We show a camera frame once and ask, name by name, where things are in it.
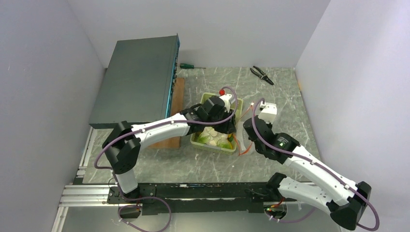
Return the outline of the clear zip bag orange zipper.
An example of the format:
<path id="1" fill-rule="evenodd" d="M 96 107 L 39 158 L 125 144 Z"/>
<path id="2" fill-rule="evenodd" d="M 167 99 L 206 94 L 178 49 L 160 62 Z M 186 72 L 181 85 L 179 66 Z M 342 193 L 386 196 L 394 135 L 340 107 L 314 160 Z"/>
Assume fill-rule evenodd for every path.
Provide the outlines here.
<path id="1" fill-rule="evenodd" d="M 248 135 L 246 131 L 244 130 L 243 124 L 247 119 L 251 118 L 252 123 L 255 126 L 254 118 L 258 117 L 259 112 L 260 112 L 259 105 L 252 102 L 251 106 L 245 111 L 245 113 L 243 113 L 240 116 L 239 121 L 235 122 L 235 126 L 236 126 L 236 138 L 235 139 L 239 141 L 239 146 L 241 148 L 246 148 L 245 151 L 240 152 L 240 155 L 246 154 L 251 148 L 255 148 L 254 143 L 248 139 Z M 258 153 L 263 154 L 266 158 L 277 160 L 281 156 L 281 153 L 277 151 L 278 149 L 286 150 L 287 148 L 292 146 L 292 138 L 289 137 L 289 135 L 285 133 L 274 133 L 274 139 L 270 142 L 266 142 L 259 135 L 257 130 L 255 132 L 257 136 L 261 139 L 261 141 L 265 143 L 267 147 L 269 147 L 269 149 L 266 151 L 257 151 Z"/>

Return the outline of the white cauliflower with leaves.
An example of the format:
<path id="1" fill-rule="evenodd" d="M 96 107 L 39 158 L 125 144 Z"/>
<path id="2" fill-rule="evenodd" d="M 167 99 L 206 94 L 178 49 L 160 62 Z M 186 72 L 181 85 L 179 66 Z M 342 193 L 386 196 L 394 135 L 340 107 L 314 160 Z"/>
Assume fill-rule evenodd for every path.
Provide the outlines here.
<path id="1" fill-rule="evenodd" d="M 228 135 L 217 132 L 212 127 L 205 127 L 204 130 L 197 136 L 196 142 L 226 149 L 233 148 L 232 143 L 229 141 Z"/>

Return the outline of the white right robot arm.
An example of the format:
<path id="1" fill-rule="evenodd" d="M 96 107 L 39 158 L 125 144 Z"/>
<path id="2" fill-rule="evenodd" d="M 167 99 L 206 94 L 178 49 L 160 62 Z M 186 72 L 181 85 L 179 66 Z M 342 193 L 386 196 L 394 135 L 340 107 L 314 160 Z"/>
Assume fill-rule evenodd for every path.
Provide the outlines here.
<path id="1" fill-rule="evenodd" d="M 354 182 L 330 169 L 286 133 L 273 133 L 264 120 L 247 119 L 243 124 L 255 149 L 265 158 L 297 170 L 313 185 L 274 173 L 266 183 L 269 199 L 291 198 L 324 211 L 340 227 L 354 231 L 368 206 L 372 191 L 365 182 Z"/>

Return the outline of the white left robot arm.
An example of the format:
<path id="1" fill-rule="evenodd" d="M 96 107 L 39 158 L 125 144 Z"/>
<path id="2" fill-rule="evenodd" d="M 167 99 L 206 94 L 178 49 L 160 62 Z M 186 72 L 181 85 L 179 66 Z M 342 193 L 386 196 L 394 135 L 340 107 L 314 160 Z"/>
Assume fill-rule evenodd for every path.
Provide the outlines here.
<path id="1" fill-rule="evenodd" d="M 148 146 L 173 137 L 183 137 L 212 127 L 223 134 L 236 131 L 234 115 L 237 97 L 232 94 L 211 96 L 159 121 L 131 125 L 127 121 L 117 124 L 103 145 L 103 153 L 110 162 L 110 170 L 119 184 L 120 197 L 127 203 L 138 199 L 139 189 L 133 168 L 139 152 Z"/>

